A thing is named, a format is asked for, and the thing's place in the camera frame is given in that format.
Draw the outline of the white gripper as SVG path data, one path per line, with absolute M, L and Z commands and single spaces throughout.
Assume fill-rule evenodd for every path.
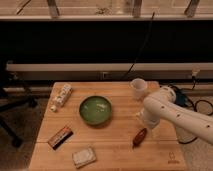
M 143 126 L 148 127 L 149 129 L 154 129 L 160 123 L 160 118 L 153 115 L 145 108 L 141 109 L 136 114 L 136 118 Z

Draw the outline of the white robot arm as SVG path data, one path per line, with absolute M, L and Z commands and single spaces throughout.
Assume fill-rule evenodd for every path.
M 213 145 L 213 117 L 180 107 L 175 100 L 175 91 L 163 86 L 144 98 L 137 116 L 150 129 L 164 119 Z

